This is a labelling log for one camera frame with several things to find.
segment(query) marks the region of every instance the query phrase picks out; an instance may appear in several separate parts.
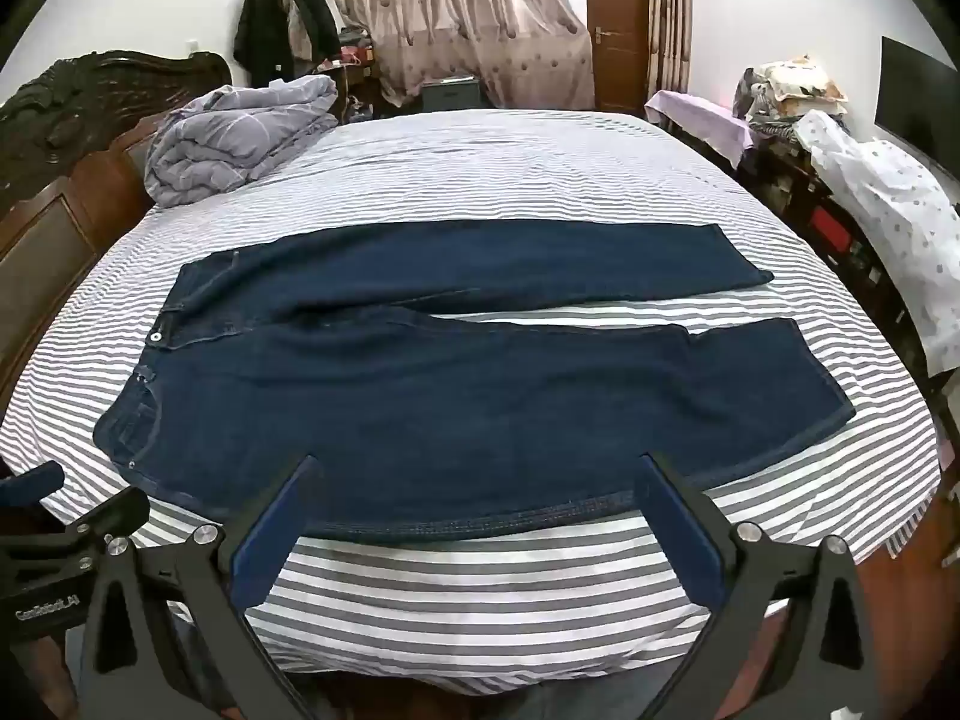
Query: door handle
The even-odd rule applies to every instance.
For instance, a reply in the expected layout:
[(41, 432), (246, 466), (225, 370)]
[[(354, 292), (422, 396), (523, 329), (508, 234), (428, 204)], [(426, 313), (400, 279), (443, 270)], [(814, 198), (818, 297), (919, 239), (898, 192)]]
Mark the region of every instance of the door handle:
[(597, 28), (594, 28), (593, 34), (594, 34), (594, 36), (595, 36), (595, 40), (596, 40), (596, 43), (597, 43), (597, 46), (598, 46), (598, 45), (600, 45), (601, 40), (602, 40), (602, 38), (603, 38), (604, 36), (610, 37), (611, 35), (616, 35), (616, 34), (619, 34), (619, 33), (618, 33), (618, 32), (605, 32), (603, 29), (601, 29), (601, 28), (599, 28), (599, 27), (597, 26)]

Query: red box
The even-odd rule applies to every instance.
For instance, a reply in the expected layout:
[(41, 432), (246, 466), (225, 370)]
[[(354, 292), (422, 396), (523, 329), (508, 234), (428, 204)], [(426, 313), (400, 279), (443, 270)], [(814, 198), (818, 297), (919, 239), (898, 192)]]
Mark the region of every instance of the red box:
[(818, 205), (813, 209), (810, 226), (824, 236), (838, 253), (846, 254), (850, 251), (853, 235), (848, 232), (846, 227), (843, 227), (843, 224), (829, 215), (823, 206)]

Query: jeans leg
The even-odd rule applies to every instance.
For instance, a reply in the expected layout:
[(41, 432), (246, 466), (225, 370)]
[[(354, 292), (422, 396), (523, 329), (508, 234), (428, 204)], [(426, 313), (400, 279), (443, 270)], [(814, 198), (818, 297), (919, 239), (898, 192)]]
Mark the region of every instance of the jeans leg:
[(481, 720), (637, 720), (683, 659), (581, 680), (551, 680), (517, 690)]

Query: bed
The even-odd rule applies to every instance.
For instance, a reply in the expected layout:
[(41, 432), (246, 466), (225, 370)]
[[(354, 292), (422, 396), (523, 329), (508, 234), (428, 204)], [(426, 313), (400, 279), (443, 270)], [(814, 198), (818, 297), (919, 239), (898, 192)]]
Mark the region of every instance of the bed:
[[(710, 493), (733, 521), (812, 544), (838, 533), (857, 560), (906, 543), (940, 480), (922, 396), (819, 258), (717, 167), (646, 122), (573, 112), (460, 111), (341, 127), (256, 184), (150, 210), (83, 279), (13, 390), (0, 455), (21, 473), (59, 461), (44, 505), (78, 517), (125, 483), (91, 431), (130, 375), (179, 267), (216, 250), (355, 223), (561, 218), (719, 223), (775, 280), (659, 303), (463, 317), (472, 322), (692, 332), (793, 317), (856, 406), (829, 440)], [(143, 545), (202, 522), (154, 501)], [(639, 514), (418, 549), (301, 538), (270, 599), (248, 612), (287, 671), (405, 676), (487, 694), (598, 676), (683, 654), (707, 615), (688, 603)]]

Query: gray box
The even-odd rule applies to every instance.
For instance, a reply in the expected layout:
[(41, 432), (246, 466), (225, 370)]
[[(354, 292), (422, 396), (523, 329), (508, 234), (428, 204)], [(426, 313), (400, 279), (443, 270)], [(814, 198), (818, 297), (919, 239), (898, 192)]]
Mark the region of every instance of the gray box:
[(476, 76), (453, 76), (441, 81), (428, 81), (421, 87), (421, 93), (424, 96), (424, 113), (486, 107)]

